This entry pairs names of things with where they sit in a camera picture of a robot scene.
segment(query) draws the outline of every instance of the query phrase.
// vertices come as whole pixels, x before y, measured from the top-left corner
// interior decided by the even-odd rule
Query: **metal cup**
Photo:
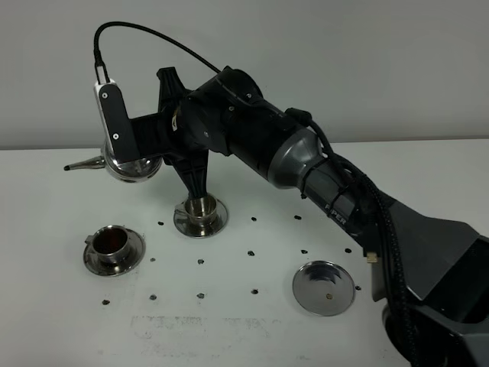
[[[121,226],[106,226],[89,236],[85,243],[92,244],[93,251],[101,262],[118,264],[128,257],[131,246],[128,244],[128,231]]]
[[[175,207],[173,223],[189,237],[205,238],[220,232],[228,221],[228,211],[210,193],[199,199],[187,199]]]

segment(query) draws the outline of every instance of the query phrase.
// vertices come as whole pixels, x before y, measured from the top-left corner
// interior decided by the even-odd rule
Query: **black robotic arm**
[[[158,112],[130,119],[98,36],[96,98],[118,161],[163,157],[191,198],[206,195],[209,150],[236,155],[275,187],[299,189],[363,248],[373,298],[388,300],[386,331],[412,365],[489,365],[488,239],[379,191],[334,153],[308,112],[280,111],[240,70],[216,70],[192,91],[174,68],[162,69]]]

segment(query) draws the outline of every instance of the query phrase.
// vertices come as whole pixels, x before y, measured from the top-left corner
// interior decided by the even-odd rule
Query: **white wall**
[[[487,0],[3,0],[0,147],[96,146],[92,36],[105,21],[165,32],[267,99],[309,110],[333,141],[489,135]],[[160,67],[212,71],[157,38],[107,30],[129,115],[155,112]]]

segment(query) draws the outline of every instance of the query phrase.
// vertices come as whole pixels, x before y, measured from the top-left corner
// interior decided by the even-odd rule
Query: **metal base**
[[[312,261],[302,266],[293,278],[293,295],[297,302],[319,316],[345,312],[355,299],[355,283],[337,264]]]
[[[134,269],[146,251],[143,238],[122,226],[106,226],[95,235],[89,235],[85,243],[83,261],[86,268],[103,277]]]
[[[222,231],[228,222],[228,210],[213,195],[187,199],[175,207],[173,223],[188,237],[201,239]]]

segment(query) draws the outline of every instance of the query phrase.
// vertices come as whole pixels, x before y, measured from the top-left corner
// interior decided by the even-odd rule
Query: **shiny metal disc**
[[[345,312],[355,299],[355,283],[341,266],[327,261],[312,261],[293,277],[293,295],[297,302],[319,316]]]
[[[202,239],[222,231],[228,222],[224,204],[209,194],[201,199],[187,199],[175,207],[173,223],[188,237]]]
[[[89,235],[83,262],[93,274],[113,277],[134,269],[144,257],[143,238],[122,226],[106,226]]]

